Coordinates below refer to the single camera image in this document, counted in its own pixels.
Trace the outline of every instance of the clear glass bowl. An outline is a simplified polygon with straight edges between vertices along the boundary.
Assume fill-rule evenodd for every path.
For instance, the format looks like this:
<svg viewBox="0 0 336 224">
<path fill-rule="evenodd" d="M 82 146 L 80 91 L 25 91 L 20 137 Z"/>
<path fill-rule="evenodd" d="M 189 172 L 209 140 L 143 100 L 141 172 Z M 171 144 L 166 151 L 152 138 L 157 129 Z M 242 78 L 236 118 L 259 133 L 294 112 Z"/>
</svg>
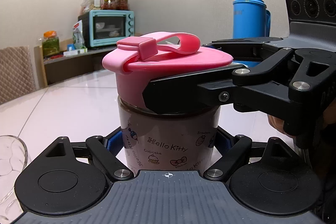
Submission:
<svg viewBox="0 0 336 224">
<path fill-rule="evenodd" d="M 25 143 L 16 136 L 0 136 L 0 223 L 6 224 L 18 217 L 22 210 L 15 197 L 14 183 L 30 163 Z"/>
</svg>

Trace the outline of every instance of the oven glass window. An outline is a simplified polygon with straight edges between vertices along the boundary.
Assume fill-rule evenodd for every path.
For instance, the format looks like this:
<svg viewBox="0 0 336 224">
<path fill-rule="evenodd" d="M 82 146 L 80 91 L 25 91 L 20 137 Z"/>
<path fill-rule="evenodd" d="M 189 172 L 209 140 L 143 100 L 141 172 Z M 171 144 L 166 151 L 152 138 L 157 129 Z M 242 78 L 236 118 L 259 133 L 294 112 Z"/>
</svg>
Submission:
<svg viewBox="0 0 336 224">
<path fill-rule="evenodd" d="M 93 39 L 125 36 L 126 16 L 93 17 Z"/>
</svg>

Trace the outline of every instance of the pink bottle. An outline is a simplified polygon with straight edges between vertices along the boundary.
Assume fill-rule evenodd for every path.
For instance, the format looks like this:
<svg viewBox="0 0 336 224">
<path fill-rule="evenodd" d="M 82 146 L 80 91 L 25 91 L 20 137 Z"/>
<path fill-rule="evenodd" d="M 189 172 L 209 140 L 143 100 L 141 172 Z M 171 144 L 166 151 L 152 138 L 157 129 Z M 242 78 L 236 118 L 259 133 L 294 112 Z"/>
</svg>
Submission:
<svg viewBox="0 0 336 224">
<path fill-rule="evenodd" d="M 174 36 L 180 45 L 157 45 Z M 232 62 L 231 55 L 200 45 L 199 38 L 189 33 L 155 32 L 119 40 L 118 48 L 104 57 L 104 68 L 116 74 L 126 160 L 135 174 L 140 169 L 203 173 L 208 168 L 219 107 L 158 115 L 145 107 L 142 98 L 151 79 Z"/>
</svg>

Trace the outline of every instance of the pink cup lid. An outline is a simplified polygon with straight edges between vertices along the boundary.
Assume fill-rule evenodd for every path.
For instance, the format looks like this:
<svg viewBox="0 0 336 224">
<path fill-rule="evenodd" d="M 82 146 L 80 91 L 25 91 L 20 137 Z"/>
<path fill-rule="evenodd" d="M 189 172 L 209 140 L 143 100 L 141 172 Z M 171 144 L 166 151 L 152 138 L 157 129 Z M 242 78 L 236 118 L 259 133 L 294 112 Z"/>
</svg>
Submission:
<svg viewBox="0 0 336 224">
<path fill-rule="evenodd" d="M 157 45 L 169 37 L 178 37 L 180 45 Z M 229 65 L 232 56 L 208 47 L 200 47 L 199 38 L 190 33 L 154 32 L 127 37 L 103 59 L 103 67 L 116 73 L 119 96 L 126 102 L 145 108 L 142 92 L 151 79 Z"/>
</svg>

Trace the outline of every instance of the silicone strap loop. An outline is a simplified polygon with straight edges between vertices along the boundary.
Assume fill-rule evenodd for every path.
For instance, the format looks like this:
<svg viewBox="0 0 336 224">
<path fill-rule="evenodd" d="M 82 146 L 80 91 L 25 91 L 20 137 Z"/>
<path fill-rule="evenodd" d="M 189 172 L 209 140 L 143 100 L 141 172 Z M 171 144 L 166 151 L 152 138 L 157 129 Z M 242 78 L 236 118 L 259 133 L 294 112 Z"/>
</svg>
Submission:
<svg viewBox="0 0 336 224">
<path fill-rule="evenodd" d="M 170 37 L 180 39 L 180 47 L 174 48 L 167 45 L 157 45 L 158 42 Z M 117 49 L 107 54 L 103 59 L 103 67 L 119 74 L 127 74 L 125 64 L 146 60 L 158 53 L 177 52 L 180 54 L 194 54 L 201 46 L 199 38 L 184 32 L 154 32 L 141 37 L 127 37 L 117 42 Z"/>
</svg>

